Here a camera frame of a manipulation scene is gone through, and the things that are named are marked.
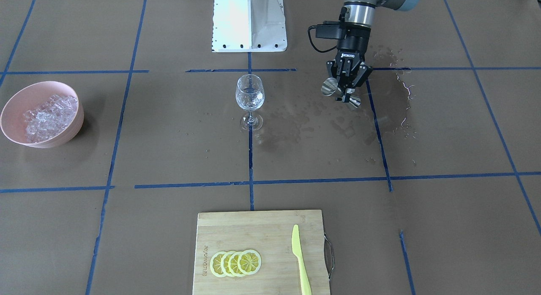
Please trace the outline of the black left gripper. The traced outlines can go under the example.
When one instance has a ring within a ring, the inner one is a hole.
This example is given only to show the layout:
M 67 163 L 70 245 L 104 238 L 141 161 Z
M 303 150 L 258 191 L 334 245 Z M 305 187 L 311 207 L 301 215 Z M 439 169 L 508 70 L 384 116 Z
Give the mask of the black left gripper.
M 341 100 L 339 82 L 344 84 L 344 102 L 350 103 L 350 95 L 361 87 L 373 72 L 366 64 L 371 30 L 369 28 L 346 28 L 344 38 L 338 40 L 335 60 L 327 61 L 326 96 Z

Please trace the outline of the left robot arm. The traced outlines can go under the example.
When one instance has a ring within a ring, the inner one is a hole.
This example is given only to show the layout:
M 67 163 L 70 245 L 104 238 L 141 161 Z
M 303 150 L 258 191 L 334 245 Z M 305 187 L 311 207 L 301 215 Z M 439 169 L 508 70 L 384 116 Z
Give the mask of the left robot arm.
M 327 71 L 336 81 L 336 100 L 351 103 L 354 91 L 369 79 L 373 67 L 367 65 L 368 49 L 376 8 L 410 11 L 420 0 L 344 0 L 336 22 L 325 22 L 316 37 L 335 39 L 336 56 L 327 62 Z

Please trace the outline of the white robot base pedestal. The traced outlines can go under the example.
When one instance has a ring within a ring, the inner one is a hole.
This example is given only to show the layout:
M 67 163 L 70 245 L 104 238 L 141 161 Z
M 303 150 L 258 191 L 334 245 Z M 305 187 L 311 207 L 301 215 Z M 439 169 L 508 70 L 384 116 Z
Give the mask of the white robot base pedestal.
M 287 48 L 283 0 L 214 0 L 213 52 L 282 52 Z

